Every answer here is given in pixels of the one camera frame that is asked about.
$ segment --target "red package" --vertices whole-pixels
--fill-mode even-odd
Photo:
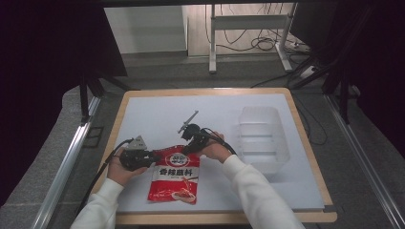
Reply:
[[[184,146],[177,145],[156,151],[156,162],[148,200],[197,202],[200,158],[181,153]]]

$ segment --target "gray carpet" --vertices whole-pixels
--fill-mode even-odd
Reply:
[[[250,87],[284,73],[277,56],[224,57],[219,59],[218,72],[208,73],[206,58],[183,57],[143,58],[124,56],[129,77],[118,77],[133,88],[174,89]],[[310,229],[319,228],[392,228],[373,189],[359,167],[353,152],[337,125],[330,108],[320,92],[322,79],[293,92],[295,103],[308,130],[312,149],[329,188],[338,213],[335,223],[306,223]],[[102,82],[106,93],[101,99],[93,123],[95,132],[88,137],[79,153],[74,170],[53,213],[48,228],[69,228],[88,185],[96,174],[117,109],[124,91]],[[286,79],[271,81],[266,87],[284,87]],[[405,211],[405,161],[390,142],[350,101],[351,125],[363,144],[373,165],[386,183],[395,201]],[[80,122],[78,89],[65,94],[63,110],[44,144],[37,160],[27,172],[7,204],[0,210],[0,228],[28,228],[53,181]],[[118,228],[137,228],[119,226]],[[140,228],[249,228],[249,226],[140,226]]]

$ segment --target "white wall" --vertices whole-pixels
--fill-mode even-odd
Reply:
[[[182,6],[104,10],[121,53],[186,50]]]

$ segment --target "clear plastic container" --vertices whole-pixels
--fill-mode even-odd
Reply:
[[[239,118],[242,160],[265,175],[276,174],[289,160],[283,124],[273,107],[244,107]]]

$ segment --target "white sleeve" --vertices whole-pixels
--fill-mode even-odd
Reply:
[[[115,228],[117,198],[123,187],[106,178],[100,190],[91,194],[87,205],[81,210],[71,228]]]
[[[244,164],[237,156],[230,156],[223,169],[254,229],[305,228],[263,174],[253,166]]]

